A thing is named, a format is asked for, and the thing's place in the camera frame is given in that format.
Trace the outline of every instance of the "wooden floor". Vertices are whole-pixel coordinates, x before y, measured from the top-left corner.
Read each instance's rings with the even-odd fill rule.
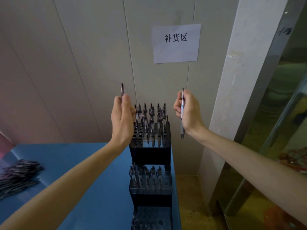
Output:
[[[182,230],[225,229],[219,216],[208,216],[197,176],[176,176],[176,186]]]

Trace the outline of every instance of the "sheet of paper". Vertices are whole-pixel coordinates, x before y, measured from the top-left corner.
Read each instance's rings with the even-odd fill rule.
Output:
[[[154,63],[197,61],[201,24],[152,28]]]

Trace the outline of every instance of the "blue table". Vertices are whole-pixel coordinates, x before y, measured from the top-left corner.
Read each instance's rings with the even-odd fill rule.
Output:
[[[41,183],[0,200],[0,224],[32,197],[86,159],[106,143],[28,144],[18,145],[0,160],[0,168],[18,159],[40,162],[45,170],[38,176]],[[131,165],[129,147],[96,179],[58,229],[120,229],[130,230],[133,203],[129,193]],[[181,230],[173,155],[173,228]]]

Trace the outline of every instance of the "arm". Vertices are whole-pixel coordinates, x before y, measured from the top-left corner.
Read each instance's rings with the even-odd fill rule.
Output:
[[[134,118],[129,96],[115,97],[111,141],[18,209],[0,230],[57,229],[96,178],[128,146]]]
[[[222,157],[267,198],[307,226],[307,178],[209,131],[202,122],[197,99],[188,90],[185,90],[184,97],[182,121],[185,131]],[[180,99],[181,91],[174,104],[177,116],[180,116]]]

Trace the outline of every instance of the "panel seam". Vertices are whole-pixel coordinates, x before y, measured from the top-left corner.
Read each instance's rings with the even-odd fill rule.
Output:
[[[62,26],[62,28],[63,28],[63,31],[64,31],[64,34],[65,34],[65,37],[66,37],[66,40],[67,40],[67,43],[68,43],[69,49],[70,49],[71,54],[72,54],[72,58],[74,59],[74,62],[75,62],[76,68],[77,68],[77,70],[78,70],[79,77],[80,77],[80,79],[81,79],[81,82],[82,82],[82,85],[83,85],[83,88],[84,88],[85,94],[86,94],[86,96],[87,96],[87,100],[88,100],[88,102],[89,102],[89,104],[90,104],[90,107],[91,107],[91,110],[92,110],[92,113],[93,113],[94,119],[95,119],[95,121],[96,121],[96,124],[97,124],[98,130],[99,130],[99,132],[100,132],[101,140],[103,141],[103,137],[102,137],[101,129],[100,129],[100,127],[99,127],[99,124],[98,124],[97,118],[96,118],[96,116],[95,116],[95,113],[94,113],[94,110],[93,110],[93,107],[92,107],[92,104],[91,104],[90,98],[88,97],[88,94],[87,94],[87,91],[86,91],[85,85],[84,85],[84,83],[83,83],[83,80],[82,80],[82,77],[81,77],[81,73],[80,73],[79,67],[78,67],[77,62],[76,62],[76,60],[75,60],[75,56],[74,56],[74,54],[73,54],[73,52],[72,52],[72,49],[71,49],[70,43],[69,43],[69,41],[68,41],[68,38],[67,38],[67,34],[66,34],[66,31],[65,31],[65,28],[64,28],[63,23],[62,23],[62,20],[61,20],[61,18],[60,18],[60,16],[59,16],[59,12],[58,12],[58,10],[57,10],[57,8],[56,8],[56,3],[55,3],[55,1],[54,1],[54,0],[52,0],[52,1],[53,1],[53,4],[54,4],[54,7],[55,7],[55,9],[56,9],[56,13],[57,13],[57,15],[58,15],[58,17],[59,17],[59,21],[60,21],[60,23],[61,23],[61,26]]]
[[[137,95],[136,95],[136,85],[135,85],[135,79],[134,79],[132,55],[131,55],[130,40],[129,40],[129,33],[128,33],[128,24],[127,24],[127,15],[126,15],[126,8],[125,8],[125,0],[122,0],[122,4],[123,4],[123,7],[124,7],[124,14],[125,14],[125,23],[126,23],[126,30],[127,30],[127,38],[128,38],[128,45],[129,45],[130,60],[131,60],[132,78],[133,78],[134,91],[135,91],[135,100],[136,100],[136,105],[138,106],[138,98],[137,98]]]
[[[195,19],[195,8],[196,8],[196,0],[194,1],[194,12],[193,12],[193,23],[192,24],[194,24],[194,19]],[[190,61],[188,65],[187,88],[188,88],[188,82],[189,82],[189,73],[190,73]]]
[[[11,44],[11,42],[8,40],[8,38],[6,37],[6,35],[5,35],[5,33],[4,33],[4,30],[3,30],[2,28],[1,28],[1,30],[2,30],[2,33],[3,33],[4,38],[6,39],[6,41],[7,41],[8,44],[10,45],[10,47],[13,49],[14,54],[16,55],[18,61],[21,63],[21,66],[23,67],[25,73],[27,74],[28,78],[30,79],[31,83],[33,84],[34,89],[35,89],[36,92],[38,93],[38,96],[39,96],[40,99],[42,100],[42,102],[43,102],[45,108],[47,109],[48,113],[50,114],[52,120],[54,121],[54,123],[56,124],[57,128],[59,129],[59,132],[60,132],[61,135],[63,136],[64,141],[67,143],[67,140],[66,140],[66,138],[65,138],[65,136],[64,136],[64,134],[63,134],[63,132],[61,131],[59,125],[57,124],[56,120],[54,119],[53,115],[51,114],[51,111],[50,111],[49,108],[47,107],[47,105],[46,105],[46,103],[45,103],[43,97],[42,97],[42,96],[40,95],[40,93],[38,92],[38,89],[37,89],[36,85],[34,84],[32,78],[30,77],[28,71],[26,70],[26,68],[25,68],[25,66],[24,66],[24,64],[23,64],[23,62],[21,61],[20,57],[18,56],[18,54],[17,54],[15,48],[13,47],[13,45]]]

